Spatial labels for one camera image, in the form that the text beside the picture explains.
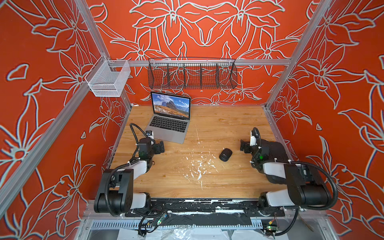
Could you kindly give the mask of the black wireless mouse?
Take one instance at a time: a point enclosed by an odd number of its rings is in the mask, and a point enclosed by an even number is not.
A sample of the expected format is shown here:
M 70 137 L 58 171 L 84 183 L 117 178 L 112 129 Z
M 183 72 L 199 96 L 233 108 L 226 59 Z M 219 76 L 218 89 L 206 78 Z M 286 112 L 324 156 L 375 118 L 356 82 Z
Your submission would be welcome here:
M 233 152 L 232 150 L 228 149 L 228 148 L 225 148 L 223 149 L 223 151 L 220 153 L 219 155 L 219 159 L 223 162 L 227 162 L 230 157 L 232 156 Z

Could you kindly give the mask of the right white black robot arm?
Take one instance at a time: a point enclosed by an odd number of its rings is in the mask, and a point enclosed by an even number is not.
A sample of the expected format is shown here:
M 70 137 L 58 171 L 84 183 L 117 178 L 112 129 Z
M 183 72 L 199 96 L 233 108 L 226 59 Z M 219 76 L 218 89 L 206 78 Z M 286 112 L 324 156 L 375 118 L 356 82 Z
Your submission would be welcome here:
M 252 156 L 252 168 L 270 183 L 285 186 L 261 193 L 260 211 L 278 207 L 322 211 L 337 203 L 338 187 L 327 171 L 315 164 L 290 160 L 281 143 L 262 139 L 257 128 L 251 130 L 248 142 L 241 141 L 240 150 Z

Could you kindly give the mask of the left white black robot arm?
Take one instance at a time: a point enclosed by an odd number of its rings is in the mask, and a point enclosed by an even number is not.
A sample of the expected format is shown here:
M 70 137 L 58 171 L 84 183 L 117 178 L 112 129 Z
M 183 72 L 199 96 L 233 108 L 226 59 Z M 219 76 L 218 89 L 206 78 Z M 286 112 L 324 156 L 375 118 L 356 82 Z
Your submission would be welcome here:
M 149 218 L 152 207 L 148 193 L 135 193 L 134 180 L 146 174 L 154 164 L 153 157 L 165 152 L 164 142 L 156 142 L 152 131 L 143 131 L 131 123 L 130 129 L 136 141 L 132 158 L 114 169 L 105 170 L 94 200 L 96 213 L 107 213 L 113 217 L 131 211 Z

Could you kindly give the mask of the silver open laptop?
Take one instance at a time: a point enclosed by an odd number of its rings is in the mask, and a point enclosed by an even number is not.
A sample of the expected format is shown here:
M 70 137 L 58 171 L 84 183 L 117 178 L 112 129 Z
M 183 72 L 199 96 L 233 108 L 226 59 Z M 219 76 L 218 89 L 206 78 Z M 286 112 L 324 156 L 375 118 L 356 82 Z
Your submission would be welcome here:
M 146 130 L 159 140 L 183 144 L 191 121 L 191 98 L 151 92 L 153 116 Z

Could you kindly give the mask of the small green circuit board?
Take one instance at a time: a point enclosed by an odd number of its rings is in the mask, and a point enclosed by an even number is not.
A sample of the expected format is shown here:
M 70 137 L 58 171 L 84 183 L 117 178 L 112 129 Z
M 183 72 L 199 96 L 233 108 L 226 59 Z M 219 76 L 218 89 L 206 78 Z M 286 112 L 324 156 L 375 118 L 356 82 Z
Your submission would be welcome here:
M 263 225 L 263 230 L 270 234 L 276 233 L 279 230 L 279 224 L 275 220 L 268 221 Z

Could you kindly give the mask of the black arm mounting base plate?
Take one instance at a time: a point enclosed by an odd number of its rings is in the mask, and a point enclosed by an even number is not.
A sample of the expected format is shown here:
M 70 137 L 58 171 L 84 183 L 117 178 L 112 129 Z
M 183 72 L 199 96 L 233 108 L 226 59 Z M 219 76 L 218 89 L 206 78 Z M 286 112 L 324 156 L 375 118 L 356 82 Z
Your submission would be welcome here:
M 282 207 L 259 210 L 258 199 L 153 198 L 152 206 L 160 204 L 166 212 L 181 214 L 244 214 L 247 217 L 284 217 Z

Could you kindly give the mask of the clear plastic wall bin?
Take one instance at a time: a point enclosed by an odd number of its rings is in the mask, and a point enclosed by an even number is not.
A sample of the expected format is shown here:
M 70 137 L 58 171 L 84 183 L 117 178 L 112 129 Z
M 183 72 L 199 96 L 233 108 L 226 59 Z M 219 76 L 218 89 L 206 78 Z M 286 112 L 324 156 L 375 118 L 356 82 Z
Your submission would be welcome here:
M 127 60 L 112 61 L 101 55 L 85 80 L 96 97 L 120 97 L 130 74 Z

